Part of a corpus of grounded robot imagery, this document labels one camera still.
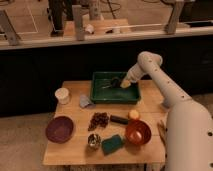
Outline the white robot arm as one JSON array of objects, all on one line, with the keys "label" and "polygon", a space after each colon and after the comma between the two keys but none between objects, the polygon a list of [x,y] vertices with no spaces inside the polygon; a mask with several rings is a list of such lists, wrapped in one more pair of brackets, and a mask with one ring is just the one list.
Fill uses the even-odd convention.
[{"label": "white robot arm", "polygon": [[121,87],[137,83],[148,74],[169,109],[166,120],[165,171],[213,171],[213,117],[161,68],[160,55],[138,54]]}]

